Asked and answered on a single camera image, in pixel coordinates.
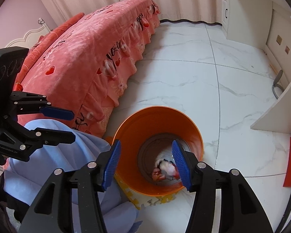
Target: light blue fabric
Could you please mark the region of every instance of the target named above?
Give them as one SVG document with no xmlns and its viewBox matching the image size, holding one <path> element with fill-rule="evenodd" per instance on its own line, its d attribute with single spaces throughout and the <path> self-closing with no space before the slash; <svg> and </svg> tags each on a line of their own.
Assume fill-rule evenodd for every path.
<svg viewBox="0 0 291 233">
<path fill-rule="evenodd" d="M 9 159 L 9 167 L 4 171 L 4 190 L 14 198 L 31 205 L 50 174 L 57 168 L 64 171 L 80 169 L 86 163 L 96 160 L 101 152 L 108 151 L 110 145 L 103 139 L 70 129 L 56 120 L 33 120 L 25 125 L 29 130 L 37 127 L 72 131 L 76 140 L 73 144 L 59 144 L 36 150 L 29 162 Z M 137 209 L 131 202 L 120 204 L 121 196 L 116 182 L 104 193 L 98 193 L 102 214 L 108 233 L 128 233 L 136 217 Z M 78 216 L 78 194 L 72 191 L 72 214 L 74 231 L 81 233 Z"/>
</svg>

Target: headboard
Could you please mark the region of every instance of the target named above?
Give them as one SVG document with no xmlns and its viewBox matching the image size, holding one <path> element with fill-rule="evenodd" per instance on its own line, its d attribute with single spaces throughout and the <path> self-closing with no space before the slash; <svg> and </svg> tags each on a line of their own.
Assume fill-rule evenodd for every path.
<svg viewBox="0 0 291 233">
<path fill-rule="evenodd" d="M 38 23 L 41 25 L 39 29 L 29 30 L 28 32 L 26 32 L 24 37 L 12 40 L 6 45 L 6 47 L 20 46 L 29 49 L 33 47 L 38 42 L 41 35 L 45 36 L 50 32 L 50 28 L 47 26 L 42 18 L 39 18 Z"/>
</svg>

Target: silver screw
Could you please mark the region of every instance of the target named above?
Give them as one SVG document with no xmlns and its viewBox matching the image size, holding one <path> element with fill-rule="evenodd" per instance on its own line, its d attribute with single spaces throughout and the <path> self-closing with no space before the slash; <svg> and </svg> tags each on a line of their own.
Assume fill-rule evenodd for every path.
<svg viewBox="0 0 291 233">
<path fill-rule="evenodd" d="M 61 170 L 60 168 L 57 168 L 55 171 L 54 171 L 54 174 L 55 175 L 59 175 L 63 172 L 63 170 Z"/>
<path fill-rule="evenodd" d="M 87 167 L 88 168 L 95 168 L 97 166 L 96 162 L 89 162 Z"/>
<path fill-rule="evenodd" d="M 233 169 L 231 173 L 235 176 L 239 175 L 239 171 L 237 169 Z"/>
<path fill-rule="evenodd" d="M 204 162 L 198 162 L 197 166 L 201 169 L 206 168 L 206 164 Z"/>
</svg>

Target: pink wall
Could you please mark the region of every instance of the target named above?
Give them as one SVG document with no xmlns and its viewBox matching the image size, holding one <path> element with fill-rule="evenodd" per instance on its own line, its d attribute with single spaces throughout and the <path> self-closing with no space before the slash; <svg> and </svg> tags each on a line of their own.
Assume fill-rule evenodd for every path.
<svg viewBox="0 0 291 233">
<path fill-rule="evenodd" d="M 0 7 L 0 48 L 11 40 L 24 37 L 31 29 L 38 29 L 42 18 L 50 29 L 57 27 L 41 0 L 5 0 Z"/>
</svg>

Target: orange trash can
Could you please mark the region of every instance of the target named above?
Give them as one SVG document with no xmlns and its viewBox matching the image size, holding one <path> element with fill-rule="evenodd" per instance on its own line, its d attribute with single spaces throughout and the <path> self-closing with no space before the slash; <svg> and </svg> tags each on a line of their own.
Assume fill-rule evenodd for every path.
<svg viewBox="0 0 291 233">
<path fill-rule="evenodd" d="M 181 190 L 180 180 L 154 182 L 151 179 L 155 161 L 172 157 L 171 143 L 176 138 L 185 150 L 202 160 L 202 137 L 188 116 L 164 106 L 137 111 L 121 124 L 113 139 L 113 142 L 119 139 L 122 144 L 117 175 L 132 190 L 148 196 L 164 196 Z"/>
</svg>

